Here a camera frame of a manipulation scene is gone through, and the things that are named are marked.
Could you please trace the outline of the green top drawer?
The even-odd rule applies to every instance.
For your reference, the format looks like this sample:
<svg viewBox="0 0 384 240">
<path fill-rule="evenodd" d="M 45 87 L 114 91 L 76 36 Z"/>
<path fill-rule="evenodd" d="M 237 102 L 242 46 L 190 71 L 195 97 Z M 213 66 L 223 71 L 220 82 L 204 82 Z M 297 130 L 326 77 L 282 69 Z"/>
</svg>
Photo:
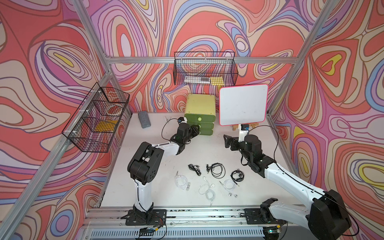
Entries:
<svg viewBox="0 0 384 240">
<path fill-rule="evenodd" d="M 185 118 L 187 118 L 188 122 L 214 123 L 216 115 L 185 113 Z"/>
</svg>

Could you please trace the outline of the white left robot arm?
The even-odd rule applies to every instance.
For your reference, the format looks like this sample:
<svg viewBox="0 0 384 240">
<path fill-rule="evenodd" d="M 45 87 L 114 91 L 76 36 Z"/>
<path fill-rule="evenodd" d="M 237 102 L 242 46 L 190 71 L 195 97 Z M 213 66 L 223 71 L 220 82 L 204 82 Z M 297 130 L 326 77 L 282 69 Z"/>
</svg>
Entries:
<svg viewBox="0 0 384 240">
<path fill-rule="evenodd" d="M 155 179 L 163 157 L 177 156 L 186 145 L 200 134 L 200 126 L 179 123 L 176 134 L 164 144 L 142 142 L 128 164 L 130 177 L 136 184 L 135 203 L 122 219 L 127 226 L 166 225 L 167 210 L 155 209 L 152 199 L 152 181 Z"/>
</svg>

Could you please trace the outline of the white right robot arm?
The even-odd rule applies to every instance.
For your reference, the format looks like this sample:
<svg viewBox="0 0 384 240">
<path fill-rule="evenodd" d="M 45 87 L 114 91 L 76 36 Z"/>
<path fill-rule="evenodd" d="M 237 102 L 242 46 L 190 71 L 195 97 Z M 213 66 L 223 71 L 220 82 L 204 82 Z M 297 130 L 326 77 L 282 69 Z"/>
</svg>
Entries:
<svg viewBox="0 0 384 240">
<path fill-rule="evenodd" d="M 260 218 L 264 222 L 291 222 L 310 230 L 319 240 L 336 240 L 352 226 L 338 192 L 325 191 L 289 173 L 273 158 L 263 154 L 257 136 L 246 135 L 240 141 L 225 135 L 224 142 L 226 148 L 241 153 L 253 172 L 279 185 L 303 204 L 302 207 L 287 205 L 277 198 L 269 198 L 260 206 Z"/>
</svg>

